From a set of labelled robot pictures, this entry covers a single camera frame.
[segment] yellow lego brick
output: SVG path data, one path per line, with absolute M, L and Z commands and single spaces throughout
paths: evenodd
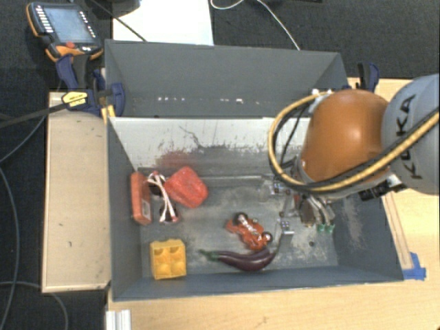
M 180 239 L 150 243 L 151 272 L 155 280 L 186 275 L 185 245 Z

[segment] purple eggplant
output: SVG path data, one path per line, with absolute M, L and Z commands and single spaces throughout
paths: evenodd
M 239 254 L 228 251 L 200 251 L 211 261 L 221 261 L 224 264 L 235 267 L 244 272 L 257 272 L 267 267 L 275 258 L 276 253 L 267 248 L 251 254 Z

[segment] black carpet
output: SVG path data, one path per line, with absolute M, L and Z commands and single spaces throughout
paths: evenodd
M 58 85 L 54 64 L 32 36 L 25 18 L 31 1 L 0 0 L 0 116 L 21 116 L 47 106 Z M 218 0 L 227 4 L 235 0 Z M 440 0 L 265 0 L 304 50 L 337 51 L 348 75 L 358 61 L 372 61 L 382 77 L 414 78 L 439 72 Z M 109 17 L 90 2 L 76 0 L 102 39 L 111 36 Z M 214 41 L 219 45 L 293 48 L 267 11 L 247 1 L 228 11 L 212 11 Z M 0 129 L 0 160 L 32 130 L 38 120 Z M 45 129 L 0 164 L 14 194 L 21 227 L 19 280 L 40 283 L 45 179 Z M 0 180 L 0 282 L 14 268 L 12 207 Z M 0 288 L 0 317 L 9 288 Z M 102 329 L 103 291 L 62 294 L 70 329 Z M 17 287 L 5 329 L 62 329 L 63 315 L 53 299 Z

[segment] orange toy figure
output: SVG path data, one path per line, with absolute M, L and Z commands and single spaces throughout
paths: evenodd
M 235 218 L 229 220 L 226 230 L 239 234 L 251 250 L 261 250 L 272 241 L 272 235 L 264 231 L 256 219 L 249 219 L 244 212 L 238 212 Z

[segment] blue tape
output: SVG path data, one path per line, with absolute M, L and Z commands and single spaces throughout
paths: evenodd
M 417 254 L 410 252 L 410 255 L 414 267 L 412 269 L 402 270 L 404 274 L 404 279 L 425 281 L 426 268 L 420 266 L 419 257 L 417 256 Z

